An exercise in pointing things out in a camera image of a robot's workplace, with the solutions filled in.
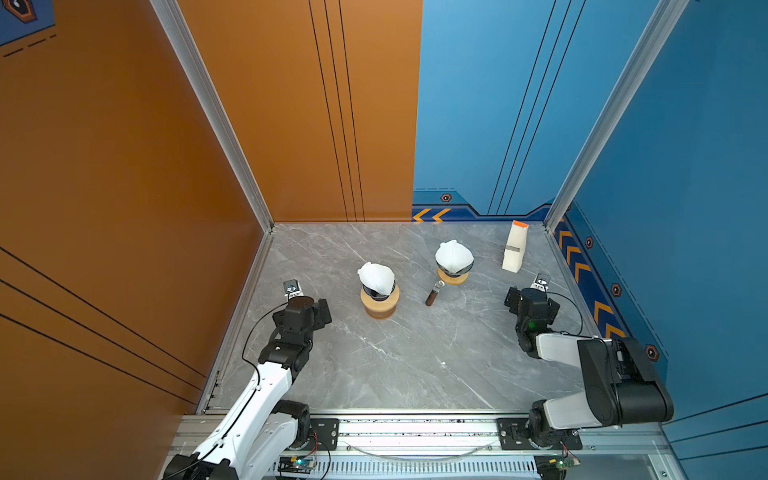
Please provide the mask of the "coffee filter paper pack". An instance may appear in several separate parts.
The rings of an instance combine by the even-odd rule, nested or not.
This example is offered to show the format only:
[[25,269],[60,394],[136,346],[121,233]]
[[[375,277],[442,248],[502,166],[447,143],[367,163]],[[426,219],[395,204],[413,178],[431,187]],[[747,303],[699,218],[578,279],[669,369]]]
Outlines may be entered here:
[[510,228],[505,244],[502,269],[518,273],[523,265],[527,246],[527,234],[529,225],[515,220]]

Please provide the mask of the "blue ribbed plastic dripper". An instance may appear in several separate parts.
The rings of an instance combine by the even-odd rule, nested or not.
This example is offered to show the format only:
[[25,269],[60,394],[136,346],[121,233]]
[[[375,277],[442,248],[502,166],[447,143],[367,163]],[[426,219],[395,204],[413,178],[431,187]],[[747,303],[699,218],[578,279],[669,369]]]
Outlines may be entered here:
[[372,288],[369,288],[366,285],[362,286],[362,290],[373,301],[382,302],[382,301],[387,300],[394,293],[395,286],[392,287],[392,290],[391,290],[390,293],[381,293],[381,292],[378,292],[378,291],[376,291],[376,290],[374,290]]

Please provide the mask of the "white paper coffee filter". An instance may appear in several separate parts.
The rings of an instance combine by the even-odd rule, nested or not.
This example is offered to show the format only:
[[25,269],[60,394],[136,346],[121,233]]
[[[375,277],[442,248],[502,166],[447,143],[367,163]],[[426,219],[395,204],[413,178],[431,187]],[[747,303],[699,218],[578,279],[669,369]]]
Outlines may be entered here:
[[396,287],[394,272],[387,266],[366,262],[358,271],[360,282],[381,293],[390,293]]

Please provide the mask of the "grey ribbed glass dripper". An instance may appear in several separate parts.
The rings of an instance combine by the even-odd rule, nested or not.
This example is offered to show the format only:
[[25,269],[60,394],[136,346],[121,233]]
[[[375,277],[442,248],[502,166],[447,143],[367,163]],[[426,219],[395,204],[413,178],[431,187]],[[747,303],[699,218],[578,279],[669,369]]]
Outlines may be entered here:
[[462,268],[459,268],[459,269],[450,269],[450,268],[448,268],[448,267],[446,267],[446,266],[444,266],[444,265],[442,265],[440,263],[438,263],[437,266],[438,266],[439,271],[442,272],[445,276],[450,277],[450,278],[458,278],[458,277],[461,277],[463,275],[468,274],[471,271],[471,269],[473,268],[474,263],[471,262],[468,265],[466,265],[466,266],[464,266]]

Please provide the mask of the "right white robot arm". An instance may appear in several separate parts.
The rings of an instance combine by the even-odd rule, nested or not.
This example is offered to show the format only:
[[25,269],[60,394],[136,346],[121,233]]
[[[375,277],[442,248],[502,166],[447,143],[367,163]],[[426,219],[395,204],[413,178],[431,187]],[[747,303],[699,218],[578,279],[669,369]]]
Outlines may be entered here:
[[511,287],[504,305],[517,317],[518,344],[528,356],[580,370],[583,389],[534,402],[526,423],[510,433],[540,449],[561,446],[581,429],[666,422],[674,404],[641,343],[557,332],[560,305],[537,287]]

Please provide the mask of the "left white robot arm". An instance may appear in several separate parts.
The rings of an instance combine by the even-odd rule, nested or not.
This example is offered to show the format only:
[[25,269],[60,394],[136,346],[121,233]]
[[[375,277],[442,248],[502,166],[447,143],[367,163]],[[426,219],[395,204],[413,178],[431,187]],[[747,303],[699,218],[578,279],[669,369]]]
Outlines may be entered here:
[[330,308],[295,295],[272,318],[273,334],[233,407],[192,454],[170,460],[164,479],[261,479],[283,451],[305,445],[309,407],[284,396],[309,361],[314,332],[332,322]]

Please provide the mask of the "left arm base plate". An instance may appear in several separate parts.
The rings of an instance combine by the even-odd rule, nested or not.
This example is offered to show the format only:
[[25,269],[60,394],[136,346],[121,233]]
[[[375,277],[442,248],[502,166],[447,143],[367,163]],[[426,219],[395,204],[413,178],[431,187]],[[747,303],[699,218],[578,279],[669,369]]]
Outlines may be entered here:
[[301,450],[312,450],[315,447],[315,439],[331,452],[337,449],[340,430],[340,419],[335,417],[311,416],[309,420],[308,435]]

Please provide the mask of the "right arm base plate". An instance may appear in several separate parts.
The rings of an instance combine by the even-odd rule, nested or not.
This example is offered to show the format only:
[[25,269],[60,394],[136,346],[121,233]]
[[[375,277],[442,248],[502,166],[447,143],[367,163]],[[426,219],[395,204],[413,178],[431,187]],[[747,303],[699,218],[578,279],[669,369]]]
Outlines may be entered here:
[[577,430],[552,430],[549,427],[535,429],[529,419],[502,417],[496,420],[497,435],[501,448],[509,450],[559,450],[583,448]]

